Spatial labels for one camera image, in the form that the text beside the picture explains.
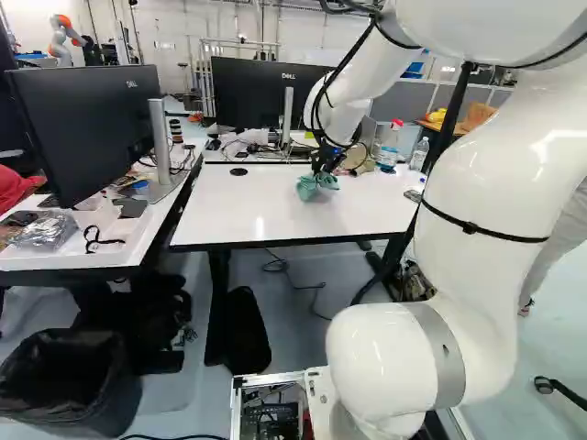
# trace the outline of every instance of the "black monitor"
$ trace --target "black monitor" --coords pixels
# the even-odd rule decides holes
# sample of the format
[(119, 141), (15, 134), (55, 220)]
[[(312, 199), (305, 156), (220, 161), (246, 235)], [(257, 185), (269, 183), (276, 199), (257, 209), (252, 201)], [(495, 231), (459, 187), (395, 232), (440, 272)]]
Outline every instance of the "black monitor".
[(278, 128), (285, 87), (293, 87), (292, 129), (304, 127), (314, 84), (334, 68), (288, 62), (212, 57), (216, 122), (239, 128)]
[(6, 74), (61, 207), (102, 190), (153, 148), (148, 100), (161, 97), (155, 66)]

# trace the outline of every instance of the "crumpled cloth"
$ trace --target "crumpled cloth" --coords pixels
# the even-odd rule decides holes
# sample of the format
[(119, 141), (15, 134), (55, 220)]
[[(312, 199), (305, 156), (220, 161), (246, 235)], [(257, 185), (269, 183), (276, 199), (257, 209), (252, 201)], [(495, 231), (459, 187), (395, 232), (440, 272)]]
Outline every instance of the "crumpled cloth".
[(327, 188), (329, 190), (339, 190), (338, 179), (324, 171), (320, 171), (318, 174), (306, 174), (300, 177), (299, 182), (295, 185), (297, 194), (304, 202), (307, 202), (316, 194), (318, 186)]

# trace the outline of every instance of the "plastic bottle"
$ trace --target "plastic bottle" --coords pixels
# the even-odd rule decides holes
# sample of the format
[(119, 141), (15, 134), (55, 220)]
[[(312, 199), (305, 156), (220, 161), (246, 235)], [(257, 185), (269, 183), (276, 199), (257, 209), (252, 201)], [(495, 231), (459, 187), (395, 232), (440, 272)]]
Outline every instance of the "plastic bottle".
[(424, 165), (424, 160), (426, 159), (429, 150), (430, 145), (428, 144), (428, 137), (424, 136), (422, 137), (422, 140), (418, 142), (418, 145), (415, 146), (415, 150), (412, 153), (410, 170), (422, 171), (422, 166)]
[(384, 172), (394, 172), (397, 164), (397, 142), (399, 139), (400, 128), (404, 126), (404, 122), (400, 119), (394, 119), (390, 125), (386, 139), (378, 148), (378, 153), (375, 158), (377, 165)]

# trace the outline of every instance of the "black trash bag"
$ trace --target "black trash bag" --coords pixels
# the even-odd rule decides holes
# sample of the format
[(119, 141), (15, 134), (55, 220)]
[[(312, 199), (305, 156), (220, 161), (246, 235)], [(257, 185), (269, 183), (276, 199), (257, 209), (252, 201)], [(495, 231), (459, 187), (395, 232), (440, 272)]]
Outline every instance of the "black trash bag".
[(250, 287), (237, 287), (227, 297), (225, 365), (234, 375), (261, 373), (271, 364), (271, 347)]
[(43, 330), (0, 366), (0, 416), (54, 435), (118, 437), (141, 395), (124, 340), (114, 332)]

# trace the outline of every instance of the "yellow object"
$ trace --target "yellow object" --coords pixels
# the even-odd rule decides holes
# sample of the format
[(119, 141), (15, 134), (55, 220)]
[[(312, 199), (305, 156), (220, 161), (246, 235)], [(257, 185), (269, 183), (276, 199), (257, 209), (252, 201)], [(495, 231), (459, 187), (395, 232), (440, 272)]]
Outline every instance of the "yellow object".
[(436, 112), (428, 113), (426, 115), (426, 121), (428, 122), (442, 122), (444, 121), (444, 116), (447, 115), (446, 108), (439, 108)]

